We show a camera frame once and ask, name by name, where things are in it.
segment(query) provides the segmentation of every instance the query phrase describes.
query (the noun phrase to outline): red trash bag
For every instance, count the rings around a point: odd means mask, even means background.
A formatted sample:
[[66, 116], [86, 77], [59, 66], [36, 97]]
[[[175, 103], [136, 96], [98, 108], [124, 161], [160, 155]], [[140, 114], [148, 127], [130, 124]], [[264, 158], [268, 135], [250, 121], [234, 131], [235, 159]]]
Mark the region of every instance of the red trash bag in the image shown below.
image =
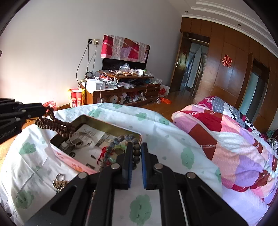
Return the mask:
[[50, 100], [50, 101], [48, 101], [48, 102], [45, 102], [45, 103], [43, 104], [43, 106], [45, 106], [45, 107], [50, 106], [50, 107], [52, 107], [52, 108], [54, 109], [54, 111], [56, 111], [56, 102], [54, 102], [54, 101], [52, 101], [52, 100]]

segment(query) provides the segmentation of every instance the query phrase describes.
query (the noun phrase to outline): silver screw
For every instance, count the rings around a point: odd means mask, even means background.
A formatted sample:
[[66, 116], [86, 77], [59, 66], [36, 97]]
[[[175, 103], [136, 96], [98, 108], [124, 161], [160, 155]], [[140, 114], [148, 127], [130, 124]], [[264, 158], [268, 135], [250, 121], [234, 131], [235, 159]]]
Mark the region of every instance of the silver screw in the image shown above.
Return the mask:
[[80, 179], [84, 179], [84, 178], [86, 178], [87, 177], [87, 173], [86, 172], [81, 172], [81, 173], [79, 173], [78, 174], [78, 177], [80, 178]]
[[118, 164], [118, 163], [113, 163], [113, 164], [111, 165], [111, 168], [114, 169], [114, 170], [116, 170], [116, 169], [120, 168], [120, 164]]
[[196, 174], [193, 173], [193, 172], [189, 172], [186, 174], [186, 176], [189, 178], [189, 179], [194, 179], [196, 177]]
[[156, 168], [157, 170], [160, 170], [160, 169], [163, 168], [163, 165], [160, 164], [160, 163], [157, 163], [157, 164], [155, 164], [155, 168]]

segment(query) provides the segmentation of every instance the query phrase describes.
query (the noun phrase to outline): red paper cutout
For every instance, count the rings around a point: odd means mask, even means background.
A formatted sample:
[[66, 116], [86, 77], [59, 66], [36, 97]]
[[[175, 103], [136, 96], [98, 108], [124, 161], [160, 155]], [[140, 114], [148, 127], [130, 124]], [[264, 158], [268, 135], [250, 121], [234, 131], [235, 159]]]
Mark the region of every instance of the red paper cutout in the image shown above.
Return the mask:
[[227, 66], [227, 67], [231, 67], [231, 62], [232, 62], [232, 59], [226, 54], [224, 56], [224, 59], [222, 59], [222, 62], [223, 62], [223, 65], [224, 66]]

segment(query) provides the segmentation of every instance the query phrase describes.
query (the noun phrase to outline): wooden floor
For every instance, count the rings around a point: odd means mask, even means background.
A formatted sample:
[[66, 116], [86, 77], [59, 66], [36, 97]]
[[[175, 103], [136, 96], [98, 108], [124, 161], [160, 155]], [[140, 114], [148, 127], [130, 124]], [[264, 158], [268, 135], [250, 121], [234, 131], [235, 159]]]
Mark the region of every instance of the wooden floor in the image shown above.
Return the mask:
[[[150, 103], [147, 105], [143, 105], [141, 107], [152, 110], [152, 111], [156, 111], [156, 112], [160, 113], [161, 115], [163, 115], [166, 119], [168, 119], [169, 121], [172, 122], [171, 116], [174, 112], [181, 110], [182, 108], [184, 108], [185, 106], [187, 106], [189, 104], [192, 104], [192, 100], [190, 100], [188, 97], [189, 97], [188, 91], [185, 91], [184, 93], [179, 92], [179, 91], [172, 92], [172, 93], [169, 93], [169, 95], [166, 97], [172, 101], [171, 104], [165, 104], [164, 102], [161, 102], [160, 104], [158, 104], [158, 103], [154, 102], [154, 103]], [[26, 128], [27, 126], [29, 126], [33, 123], [34, 123], [34, 121], [29, 121], [29, 122], [25, 123], [23, 125], [22, 129]], [[2, 167], [6, 154], [15, 138], [16, 138], [16, 136], [7, 140], [6, 142], [4, 142], [0, 145], [0, 169]]]

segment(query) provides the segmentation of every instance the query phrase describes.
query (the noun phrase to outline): silver ring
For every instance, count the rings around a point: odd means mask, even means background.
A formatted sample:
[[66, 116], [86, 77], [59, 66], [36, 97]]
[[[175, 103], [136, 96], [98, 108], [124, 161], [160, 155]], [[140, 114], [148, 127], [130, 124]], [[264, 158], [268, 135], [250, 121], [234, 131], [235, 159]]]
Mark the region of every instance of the silver ring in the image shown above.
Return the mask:
[[91, 141], [85, 145], [77, 145], [77, 144], [74, 144], [70, 138], [69, 138], [69, 142], [74, 146], [74, 148], [83, 148], [83, 147], [86, 147], [86, 146], [89, 146], [92, 142], [93, 142], [93, 138], [91, 135], [87, 134], [87, 133], [84, 133], [84, 132], [75, 132], [73, 135], [75, 134], [79, 134], [79, 135], [83, 135], [83, 136], [86, 136], [88, 138], [91, 138]]
[[59, 174], [56, 176], [56, 179], [57, 179], [58, 181], [59, 181], [59, 179], [58, 179], [59, 176], [62, 176], [62, 180], [61, 180], [61, 181], [63, 181], [63, 180], [64, 180], [64, 175], [61, 174], [61, 173], [59, 173]]

